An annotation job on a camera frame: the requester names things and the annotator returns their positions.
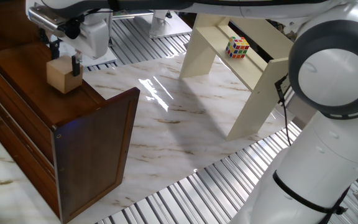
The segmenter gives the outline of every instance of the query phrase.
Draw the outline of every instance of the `rubik's cube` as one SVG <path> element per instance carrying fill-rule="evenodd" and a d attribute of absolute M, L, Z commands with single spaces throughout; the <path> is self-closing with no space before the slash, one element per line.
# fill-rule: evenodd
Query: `rubik's cube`
<path fill-rule="evenodd" d="M 230 37 L 226 52 L 229 54 L 230 58 L 244 58 L 248 48 L 249 44 L 245 38 L 241 37 L 241 39 L 236 39 L 235 37 Z"/>

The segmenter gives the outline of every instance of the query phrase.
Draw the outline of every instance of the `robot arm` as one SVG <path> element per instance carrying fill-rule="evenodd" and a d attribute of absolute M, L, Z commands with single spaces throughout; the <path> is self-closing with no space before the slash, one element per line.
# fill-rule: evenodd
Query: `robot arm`
<path fill-rule="evenodd" d="M 108 30 L 103 13 L 87 15 L 93 9 L 174 9 L 265 18 L 298 33 L 289 55 L 290 82 L 296 94 L 320 112 L 274 159 L 232 224 L 321 223 L 326 214 L 288 195 L 274 173 L 298 196 L 324 208 L 332 208 L 358 178 L 358 0 L 42 1 L 45 6 L 29 8 L 30 20 L 94 58 L 106 52 Z"/>
<path fill-rule="evenodd" d="M 275 19 L 282 24 L 299 27 L 305 18 L 321 14 L 342 4 L 342 0 L 27 0 L 31 21 L 61 38 L 91 58 L 107 51 L 108 28 L 106 14 L 92 14 L 95 9 L 171 9 L 182 12 L 217 14 L 222 16 Z"/>

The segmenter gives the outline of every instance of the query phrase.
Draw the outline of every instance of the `black strap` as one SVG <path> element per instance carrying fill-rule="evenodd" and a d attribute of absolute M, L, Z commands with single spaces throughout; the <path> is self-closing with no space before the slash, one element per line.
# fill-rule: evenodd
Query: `black strap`
<path fill-rule="evenodd" d="M 339 200 L 335 203 L 334 208 L 338 208 L 340 207 L 339 205 L 343 202 L 343 200 L 345 199 L 348 191 L 349 191 L 350 187 L 348 187 L 345 192 L 343 192 L 342 196 L 339 198 Z M 319 222 L 318 224 L 328 224 L 329 220 L 331 219 L 332 214 L 327 214 L 323 220 L 321 222 Z"/>
<path fill-rule="evenodd" d="M 118 0 L 108 0 L 108 3 L 110 5 L 110 9 L 112 9 L 114 12 L 120 11 Z"/>
<path fill-rule="evenodd" d="M 295 193 L 293 190 L 291 190 L 287 185 L 284 184 L 284 182 L 278 177 L 277 175 L 277 170 L 274 172 L 273 174 L 273 180 L 276 182 L 276 184 L 285 192 L 287 193 L 290 197 L 294 198 L 296 201 L 298 201 L 299 203 L 301 203 L 302 205 L 311 208 L 317 212 L 321 212 L 321 213 L 326 213 L 329 215 L 329 217 L 331 217 L 332 214 L 337 214 L 337 215 L 342 215 L 344 212 L 346 212 L 347 208 L 341 207 L 339 206 L 341 204 L 341 202 L 343 201 L 344 197 L 347 194 L 347 191 L 349 189 L 347 189 L 341 196 L 341 198 L 339 198 L 339 200 L 336 202 L 336 204 L 333 206 L 333 208 L 324 208 L 322 206 L 316 205 L 313 202 L 309 202 L 308 200 L 304 199 L 303 197 L 301 197 L 300 195 L 298 195 L 297 193 Z"/>

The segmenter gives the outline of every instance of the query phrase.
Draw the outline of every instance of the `black cable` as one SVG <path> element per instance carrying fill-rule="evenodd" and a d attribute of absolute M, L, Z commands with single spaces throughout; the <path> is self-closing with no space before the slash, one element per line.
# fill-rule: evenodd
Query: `black cable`
<path fill-rule="evenodd" d="M 285 100 L 283 102 L 283 108 L 284 108 L 285 129 L 287 131 L 287 139 L 288 139 L 289 145 L 291 146 L 290 135 L 288 134 L 287 109 L 285 107 Z"/>
<path fill-rule="evenodd" d="M 95 12 L 89 12 L 89 13 L 85 14 L 84 17 L 85 17 L 85 16 L 88 16 L 88 15 L 96 14 L 96 13 L 106 13 L 106 12 L 112 13 L 113 11 L 95 11 Z"/>
<path fill-rule="evenodd" d="M 291 141 L 290 141 L 290 135 L 288 133 L 288 121 L 287 121 L 287 108 L 285 106 L 285 98 L 284 98 L 284 93 L 283 90 L 281 89 L 281 84 L 284 82 L 284 80 L 287 78 L 288 74 L 285 75 L 283 78 L 281 78 L 279 81 L 277 81 L 276 83 L 274 83 L 277 93 L 278 93 L 278 98 L 279 101 L 283 103 L 283 108 L 284 108 L 284 119 L 285 119 L 285 129 L 287 131 L 287 139 L 288 139 L 288 143 L 291 146 Z"/>

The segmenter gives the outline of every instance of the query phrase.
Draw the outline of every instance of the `shelf leg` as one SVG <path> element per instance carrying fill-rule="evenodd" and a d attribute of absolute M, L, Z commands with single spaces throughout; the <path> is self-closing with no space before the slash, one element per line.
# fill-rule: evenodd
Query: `shelf leg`
<path fill-rule="evenodd" d="M 195 28 L 228 24 L 229 18 L 227 17 L 198 14 L 193 32 L 191 33 L 186 57 L 180 71 L 180 78 L 208 74 L 216 56 L 207 41 L 205 41 L 205 38 Z"/>
<path fill-rule="evenodd" d="M 240 112 L 226 140 L 257 133 L 265 123 L 267 117 L 278 102 L 278 95 L 274 83 L 288 73 L 288 58 L 269 61 L 265 71 L 259 79 L 251 96 Z M 282 89 L 287 90 L 288 79 L 284 82 Z"/>

